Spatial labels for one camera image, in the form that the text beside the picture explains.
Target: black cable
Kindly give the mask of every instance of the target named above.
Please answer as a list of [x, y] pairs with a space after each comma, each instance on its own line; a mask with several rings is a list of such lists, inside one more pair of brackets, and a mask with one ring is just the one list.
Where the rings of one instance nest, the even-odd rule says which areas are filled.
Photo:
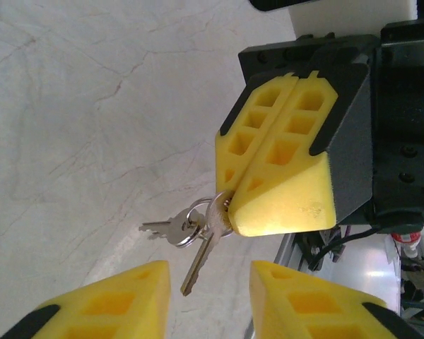
[[380, 231], [380, 228], [371, 228], [370, 230], [367, 230], [367, 231], [364, 231], [364, 232], [361, 232], [361, 233], [357, 233], [357, 234], [352, 234], [352, 235], [349, 235], [347, 237], [341, 238], [339, 240], [336, 240], [335, 242], [332, 242], [332, 243], [326, 245], [325, 247], [322, 247], [320, 252], [318, 254], [316, 254], [314, 256], [314, 258], [311, 260], [310, 264], [308, 265], [308, 268], [310, 270], [315, 270], [317, 265], [319, 265], [320, 260], [328, 252], [330, 252], [332, 249], [334, 249], [335, 247], [341, 246], [342, 244], [345, 244], [346, 242], [350, 242], [352, 240], [369, 237], [370, 235], [373, 235], [374, 233], [377, 233], [379, 231]]

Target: key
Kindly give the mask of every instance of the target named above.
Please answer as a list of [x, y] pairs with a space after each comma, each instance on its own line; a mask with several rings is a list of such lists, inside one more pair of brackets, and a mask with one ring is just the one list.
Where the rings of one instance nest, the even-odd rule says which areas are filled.
[[203, 240], [198, 253], [190, 266], [189, 272], [181, 286], [181, 293], [186, 297], [192, 292], [193, 285], [198, 280], [199, 270], [204, 266], [209, 254], [217, 245], [220, 238], [232, 228], [228, 217], [228, 206], [234, 192], [223, 191], [209, 203], [206, 211], [206, 224], [209, 230], [207, 238]]
[[199, 237], [205, 224], [204, 215], [190, 207], [166, 221], [145, 222], [139, 230], [151, 231], [154, 237], [166, 238], [170, 244], [183, 248]]

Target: white marble surface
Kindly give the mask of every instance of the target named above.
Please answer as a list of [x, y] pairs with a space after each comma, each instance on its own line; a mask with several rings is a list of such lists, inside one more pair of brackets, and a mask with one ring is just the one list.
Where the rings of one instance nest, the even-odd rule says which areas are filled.
[[138, 226], [213, 193], [237, 53], [293, 38], [288, 10], [248, 0], [0, 0], [0, 335], [50, 297], [168, 259], [167, 338], [241, 338], [249, 263], [281, 237], [224, 239], [183, 298], [199, 244]]

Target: silver key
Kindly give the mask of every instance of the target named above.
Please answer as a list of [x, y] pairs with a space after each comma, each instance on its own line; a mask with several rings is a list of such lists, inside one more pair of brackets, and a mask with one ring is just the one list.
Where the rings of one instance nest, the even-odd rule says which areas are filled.
[[192, 292], [193, 285], [198, 280], [199, 270], [203, 267], [220, 238], [232, 230], [228, 217], [228, 206], [233, 194], [234, 192], [232, 191], [220, 192], [208, 205], [206, 224], [209, 234], [201, 243], [193, 264], [190, 266], [189, 272], [182, 283], [181, 293], [185, 297]]
[[200, 236], [204, 225], [204, 215], [200, 214], [195, 207], [190, 207], [166, 221], [145, 222], [139, 230], [151, 231], [153, 236], [166, 238], [170, 244], [182, 248], [190, 245]]

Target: yellow foam block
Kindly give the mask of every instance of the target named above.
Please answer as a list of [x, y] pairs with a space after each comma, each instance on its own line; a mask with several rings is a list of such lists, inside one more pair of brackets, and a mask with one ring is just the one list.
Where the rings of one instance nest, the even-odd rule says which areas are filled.
[[267, 131], [298, 81], [291, 73], [253, 90], [226, 135], [216, 136], [217, 191], [235, 191]]
[[385, 303], [348, 287], [253, 261], [249, 291], [258, 339], [395, 339], [362, 305]]
[[311, 156], [309, 149], [337, 97], [313, 72], [283, 98], [232, 198], [229, 216], [237, 233], [253, 237], [336, 224], [328, 155]]
[[34, 339], [162, 339], [169, 303], [168, 262], [154, 261], [40, 305], [61, 309]]

